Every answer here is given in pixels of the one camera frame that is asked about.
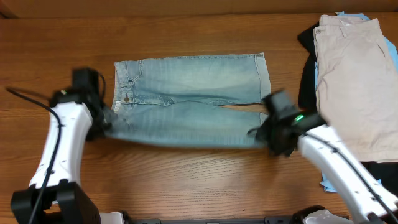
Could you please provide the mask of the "light blue denim shorts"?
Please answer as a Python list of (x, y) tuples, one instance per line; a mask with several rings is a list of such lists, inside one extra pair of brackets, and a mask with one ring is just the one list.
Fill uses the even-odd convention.
[(271, 91), (262, 53), (128, 60), (114, 64), (108, 138), (164, 146), (255, 147)]

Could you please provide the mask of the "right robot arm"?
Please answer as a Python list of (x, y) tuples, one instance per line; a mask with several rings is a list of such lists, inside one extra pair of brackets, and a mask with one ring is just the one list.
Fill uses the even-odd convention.
[(350, 223), (397, 223), (397, 197), (380, 185), (315, 111), (300, 110), (284, 90), (262, 100), (268, 116), (255, 139), (272, 156), (294, 150), (317, 166), (343, 199)]

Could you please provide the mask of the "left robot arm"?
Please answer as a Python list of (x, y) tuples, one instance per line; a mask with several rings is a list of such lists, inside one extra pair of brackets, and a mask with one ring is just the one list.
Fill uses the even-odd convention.
[(50, 125), (39, 166), (26, 190), (12, 195), (18, 223), (124, 223), (121, 212), (101, 213), (80, 187), (86, 141), (102, 138), (105, 79), (96, 70), (72, 71), (72, 85), (56, 91), (47, 105)]

